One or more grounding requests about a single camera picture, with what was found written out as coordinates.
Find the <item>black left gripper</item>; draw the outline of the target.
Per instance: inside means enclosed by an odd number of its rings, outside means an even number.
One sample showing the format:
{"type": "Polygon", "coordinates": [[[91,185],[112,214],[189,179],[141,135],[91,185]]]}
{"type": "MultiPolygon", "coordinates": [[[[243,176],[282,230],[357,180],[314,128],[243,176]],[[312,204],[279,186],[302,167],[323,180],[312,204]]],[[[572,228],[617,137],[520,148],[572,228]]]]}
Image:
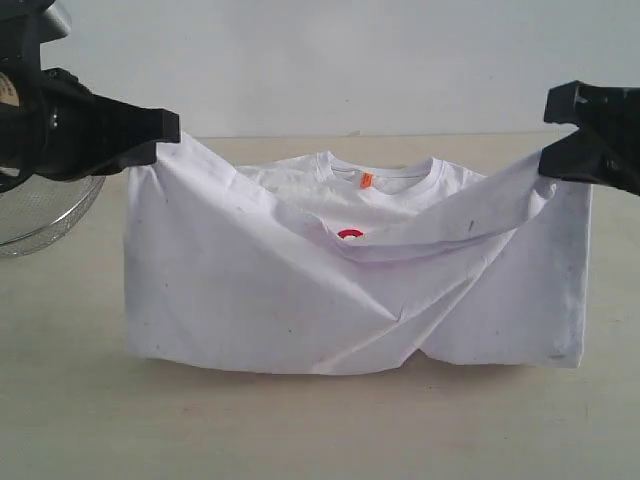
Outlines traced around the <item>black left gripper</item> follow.
{"type": "Polygon", "coordinates": [[[53,181],[115,175],[152,165],[157,145],[180,142],[179,115],[92,93],[70,72],[42,72],[46,143],[35,173],[53,181]]]}

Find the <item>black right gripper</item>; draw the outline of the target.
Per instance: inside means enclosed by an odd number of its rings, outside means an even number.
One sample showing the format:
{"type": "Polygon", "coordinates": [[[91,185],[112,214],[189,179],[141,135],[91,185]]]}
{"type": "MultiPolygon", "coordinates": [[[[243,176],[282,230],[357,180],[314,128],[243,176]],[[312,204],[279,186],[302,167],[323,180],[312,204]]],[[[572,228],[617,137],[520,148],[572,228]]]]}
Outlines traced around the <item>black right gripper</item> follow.
{"type": "Polygon", "coordinates": [[[549,90],[543,120],[573,125],[542,149],[538,173],[639,194],[639,89],[572,81],[549,90]]]}

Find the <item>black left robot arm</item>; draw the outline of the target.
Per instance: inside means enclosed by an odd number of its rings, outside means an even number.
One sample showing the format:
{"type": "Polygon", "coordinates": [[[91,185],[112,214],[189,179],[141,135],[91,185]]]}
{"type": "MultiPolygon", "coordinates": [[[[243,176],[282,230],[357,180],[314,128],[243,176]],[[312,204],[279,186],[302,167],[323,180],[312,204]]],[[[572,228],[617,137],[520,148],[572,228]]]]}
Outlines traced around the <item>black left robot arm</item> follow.
{"type": "Polygon", "coordinates": [[[62,68],[41,66],[41,46],[71,30],[58,1],[1,4],[1,189],[34,175],[56,182],[151,165],[159,143],[181,139],[180,120],[91,92],[62,68]]]}

